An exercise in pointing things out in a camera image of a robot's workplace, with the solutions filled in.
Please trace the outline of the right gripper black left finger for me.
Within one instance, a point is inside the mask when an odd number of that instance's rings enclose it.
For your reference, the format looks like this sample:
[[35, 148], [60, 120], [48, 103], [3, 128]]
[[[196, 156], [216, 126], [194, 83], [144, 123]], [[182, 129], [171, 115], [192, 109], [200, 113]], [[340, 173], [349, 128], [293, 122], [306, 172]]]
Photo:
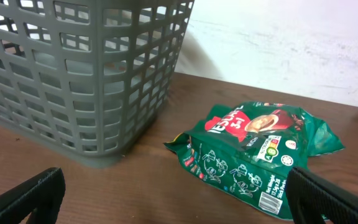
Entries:
[[44, 170], [0, 195], [0, 223], [56, 223], [65, 190], [61, 168]]

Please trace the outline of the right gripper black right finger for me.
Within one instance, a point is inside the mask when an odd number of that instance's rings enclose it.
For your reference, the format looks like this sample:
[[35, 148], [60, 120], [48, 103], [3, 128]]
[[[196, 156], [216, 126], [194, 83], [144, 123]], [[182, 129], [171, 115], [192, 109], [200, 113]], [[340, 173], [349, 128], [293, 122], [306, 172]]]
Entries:
[[295, 223], [358, 223], [358, 196], [304, 168], [291, 169], [285, 193]]

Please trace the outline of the green Nescafe coffee bag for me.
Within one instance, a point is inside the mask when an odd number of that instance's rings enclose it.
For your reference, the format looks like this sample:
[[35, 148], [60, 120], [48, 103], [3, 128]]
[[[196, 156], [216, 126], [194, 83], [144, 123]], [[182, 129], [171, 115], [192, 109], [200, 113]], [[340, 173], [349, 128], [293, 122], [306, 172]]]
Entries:
[[344, 149], [328, 124], [281, 103], [215, 105], [196, 126], [166, 142], [204, 183], [282, 220], [292, 220], [285, 187], [292, 167]]

